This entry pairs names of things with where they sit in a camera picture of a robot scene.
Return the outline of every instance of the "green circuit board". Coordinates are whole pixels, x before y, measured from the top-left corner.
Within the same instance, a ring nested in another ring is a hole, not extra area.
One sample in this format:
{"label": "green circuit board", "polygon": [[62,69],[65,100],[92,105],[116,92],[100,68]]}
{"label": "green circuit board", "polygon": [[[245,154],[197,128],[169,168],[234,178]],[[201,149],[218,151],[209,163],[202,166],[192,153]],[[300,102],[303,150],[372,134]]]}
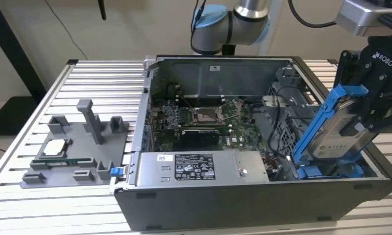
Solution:
{"label": "green circuit board", "polygon": [[217,144],[204,150],[238,149],[265,152],[265,142],[252,118],[249,105],[240,100],[225,100],[218,107],[177,107],[166,104],[156,110],[156,151],[177,151],[182,130],[217,130]]}

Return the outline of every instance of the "black pole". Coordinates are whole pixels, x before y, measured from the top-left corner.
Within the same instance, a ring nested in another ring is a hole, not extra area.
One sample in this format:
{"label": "black pole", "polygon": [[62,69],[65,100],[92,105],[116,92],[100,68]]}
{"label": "black pole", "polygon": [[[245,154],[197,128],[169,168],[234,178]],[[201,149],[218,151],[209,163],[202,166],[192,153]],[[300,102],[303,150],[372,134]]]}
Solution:
{"label": "black pole", "polygon": [[20,46],[12,28],[0,11],[0,47],[10,61],[14,70],[38,104],[45,96],[46,90],[38,79],[24,49]]}
{"label": "black pole", "polygon": [[222,45],[222,55],[234,55],[234,47],[236,45]]}
{"label": "black pole", "polygon": [[101,14],[101,19],[105,21],[105,8],[104,8],[104,0],[97,0],[98,2],[98,9]]}

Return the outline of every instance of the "aluminum extrusion table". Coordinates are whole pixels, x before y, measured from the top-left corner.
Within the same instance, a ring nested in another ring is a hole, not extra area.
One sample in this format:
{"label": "aluminum extrusion table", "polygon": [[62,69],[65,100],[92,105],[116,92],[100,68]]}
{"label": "aluminum extrusion table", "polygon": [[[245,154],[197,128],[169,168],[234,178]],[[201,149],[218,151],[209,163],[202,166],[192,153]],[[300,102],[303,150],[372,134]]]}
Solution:
{"label": "aluminum extrusion table", "polygon": [[[305,63],[331,89],[336,65],[327,60]],[[124,162],[129,161],[141,72],[142,61],[78,61],[65,66],[0,160],[0,234],[138,234],[129,229],[108,186],[21,189],[18,184],[48,135],[50,116],[65,115],[69,122],[84,121],[76,109],[81,98],[93,99],[93,112],[101,121],[116,115],[130,122],[124,154]],[[379,135],[373,142],[392,163],[392,134]],[[392,193],[381,201],[360,204],[337,222],[164,234],[387,235],[392,234]]]}

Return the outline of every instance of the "motherboard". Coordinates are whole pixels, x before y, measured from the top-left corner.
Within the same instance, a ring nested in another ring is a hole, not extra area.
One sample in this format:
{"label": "motherboard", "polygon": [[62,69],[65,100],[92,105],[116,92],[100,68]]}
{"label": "motherboard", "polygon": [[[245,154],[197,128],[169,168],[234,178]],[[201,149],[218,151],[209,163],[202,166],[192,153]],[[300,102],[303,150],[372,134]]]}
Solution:
{"label": "motherboard", "polygon": [[261,103],[242,98],[166,100],[152,108],[154,151],[225,150],[265,153],[252,112]]}

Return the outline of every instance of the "warning label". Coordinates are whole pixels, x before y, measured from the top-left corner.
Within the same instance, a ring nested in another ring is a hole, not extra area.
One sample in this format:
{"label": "warning label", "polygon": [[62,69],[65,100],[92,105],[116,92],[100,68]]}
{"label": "warning label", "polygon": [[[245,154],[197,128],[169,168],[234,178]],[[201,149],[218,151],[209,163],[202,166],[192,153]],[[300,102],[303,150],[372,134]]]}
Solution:
{"label": "warning label", "polygon": [[214,180],[212,154],[176,154],[176,180]]}

